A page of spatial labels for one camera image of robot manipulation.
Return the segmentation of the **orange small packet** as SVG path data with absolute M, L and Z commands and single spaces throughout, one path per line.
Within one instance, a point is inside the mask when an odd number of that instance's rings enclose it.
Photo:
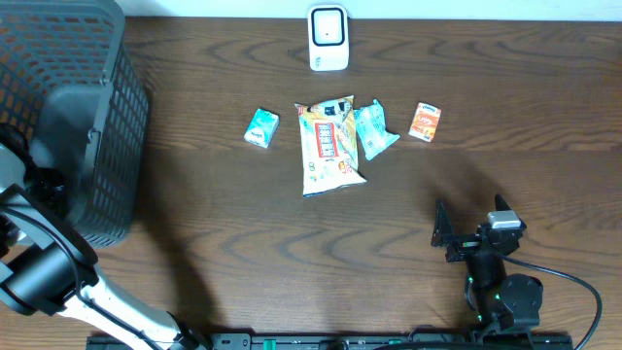
M 425 142 L 431 142 L 435 136 L 440 117 L 440 108 L 419 102 L 408 134 Z

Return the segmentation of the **light blue small packet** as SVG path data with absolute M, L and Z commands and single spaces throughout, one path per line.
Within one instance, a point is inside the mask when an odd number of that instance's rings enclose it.
M 367 160 L 372 160 L 399 139 L 387 130 L 385 111 L 379 100 L 354 111 L 355 125 Z

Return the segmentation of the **large yellow snack bag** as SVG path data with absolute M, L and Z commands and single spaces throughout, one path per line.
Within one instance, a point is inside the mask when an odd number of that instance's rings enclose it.
M 303 166 L 303 196 L 364 184 L 359 173 L 354 96 L 314 105 L 296 103 Z

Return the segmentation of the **green white packet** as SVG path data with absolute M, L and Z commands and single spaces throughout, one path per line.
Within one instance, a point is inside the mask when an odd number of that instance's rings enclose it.
M 257 109 L 250 121 L 244 140 L 267 149 L 280 123 L 280 117 L 272 112 Z

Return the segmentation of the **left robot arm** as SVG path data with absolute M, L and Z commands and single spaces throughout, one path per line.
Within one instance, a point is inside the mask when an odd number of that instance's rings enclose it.
M 91 246 L 63 222 L 62 174 L 39 167 L 24 132 L 1 125 L 1 252 L 28 247 L 1 265 L 1 300 L 15 312 L 73 318 L 132 349 L 210 349 L 212 342 L 171 313 L 111 282 Z

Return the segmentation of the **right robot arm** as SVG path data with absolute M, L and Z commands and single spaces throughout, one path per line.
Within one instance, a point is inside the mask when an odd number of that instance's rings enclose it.
M 453 230 L 448 211 L 436 203 L 431 245 L 446 249 L 449 263 L 466 264 L 466 299 L 492 333 L 528 331 L 539 325 L 543 286 L 529 275 L 509 274 L 504 258 L 520 247 L 527 226 L 500 194 L 495 210 L 474 233 Z

